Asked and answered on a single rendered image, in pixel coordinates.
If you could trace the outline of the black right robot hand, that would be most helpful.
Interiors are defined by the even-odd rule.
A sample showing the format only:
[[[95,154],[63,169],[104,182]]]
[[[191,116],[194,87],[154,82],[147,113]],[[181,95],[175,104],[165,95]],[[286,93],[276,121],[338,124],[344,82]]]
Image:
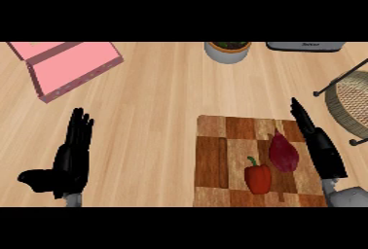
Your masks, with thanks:
[[[305,138],[311,159],[323,179],[346,178],[346,170],[342,155],[335,142],[326,132],[318,127],[308,115],[308,112],[296,100],[292,99],[290,112],[295,116],[298,127]]]

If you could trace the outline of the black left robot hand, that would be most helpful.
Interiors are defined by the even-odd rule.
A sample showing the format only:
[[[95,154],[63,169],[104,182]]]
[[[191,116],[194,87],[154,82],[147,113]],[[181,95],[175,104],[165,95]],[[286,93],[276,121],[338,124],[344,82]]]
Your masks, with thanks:
[[[58,149],[54,167],[27,170],[18,177],[36,193],[52,192],[55,198],[63,198],[83,192],[89,177],[92,128],[94,119],[82,108],[76,108],[66,143]]]

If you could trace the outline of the red bell pepper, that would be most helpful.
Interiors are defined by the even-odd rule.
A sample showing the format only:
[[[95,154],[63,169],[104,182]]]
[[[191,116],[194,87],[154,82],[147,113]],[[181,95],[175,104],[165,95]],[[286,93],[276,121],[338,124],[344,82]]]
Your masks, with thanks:
[[[255,157],[247,157],[252,166],[245,169],[245,182],[255,195],[265,195],[271,191],[273,175],[267,164],[258,164]]]

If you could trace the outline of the wicker tiered basket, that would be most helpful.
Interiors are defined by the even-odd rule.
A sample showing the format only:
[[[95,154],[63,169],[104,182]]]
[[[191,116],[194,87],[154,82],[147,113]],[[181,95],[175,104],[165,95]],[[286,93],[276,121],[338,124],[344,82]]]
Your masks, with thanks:
[[[315,97],[326,95],[327,108],[336,122],[358,137],[349,140],[352,146],[368,142],[368,71],[361,70],[367,64],[368,58],[314,92]]]

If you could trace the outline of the checkered wooden cutting board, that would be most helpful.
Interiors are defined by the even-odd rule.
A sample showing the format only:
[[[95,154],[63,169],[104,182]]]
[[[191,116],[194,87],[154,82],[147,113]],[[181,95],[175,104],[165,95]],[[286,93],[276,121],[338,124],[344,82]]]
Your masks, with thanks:
[[[271,165],[270,146],[281,133],[299,153],[296,171],[271,170],[271,192],[256,195],[245,170]],[[321,180],[295,121],[200,116],[197,118],[194,203],[221,207],[324,207]]]

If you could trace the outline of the purple sweet potato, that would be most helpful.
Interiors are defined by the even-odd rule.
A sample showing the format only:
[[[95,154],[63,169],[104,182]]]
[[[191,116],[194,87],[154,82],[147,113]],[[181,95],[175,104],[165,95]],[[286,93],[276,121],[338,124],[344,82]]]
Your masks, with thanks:
[[[299,152],[278,130],[276,130],[271,142],[270,160],[283,172],[296,171],[299,164]]]

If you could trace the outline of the open pink box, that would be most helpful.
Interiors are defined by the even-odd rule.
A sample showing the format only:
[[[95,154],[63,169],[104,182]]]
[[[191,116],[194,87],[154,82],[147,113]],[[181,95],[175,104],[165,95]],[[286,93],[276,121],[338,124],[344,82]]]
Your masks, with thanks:
[[[111,42],[10,42],[27,63],[39,99],[49,103],[125,62]]]

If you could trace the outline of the grey appliance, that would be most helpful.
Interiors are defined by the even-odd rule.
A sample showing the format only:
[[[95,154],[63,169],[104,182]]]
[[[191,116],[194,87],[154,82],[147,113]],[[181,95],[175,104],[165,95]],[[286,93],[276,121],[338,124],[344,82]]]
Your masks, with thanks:
[[[274,51],[333,53],[342,50],[345,42],[268,42]]]

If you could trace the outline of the grey plant pot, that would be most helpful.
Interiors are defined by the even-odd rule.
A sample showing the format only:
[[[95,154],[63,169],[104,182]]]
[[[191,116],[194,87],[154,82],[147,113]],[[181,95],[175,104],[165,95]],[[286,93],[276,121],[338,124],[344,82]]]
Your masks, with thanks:
[[[209,57],[224,64],[236,64],[245,60],[249,54],[252,43],[247,42],[246,45],[236,50],[225,49],[219,47],[213,42],[205,43],[205,51]]]

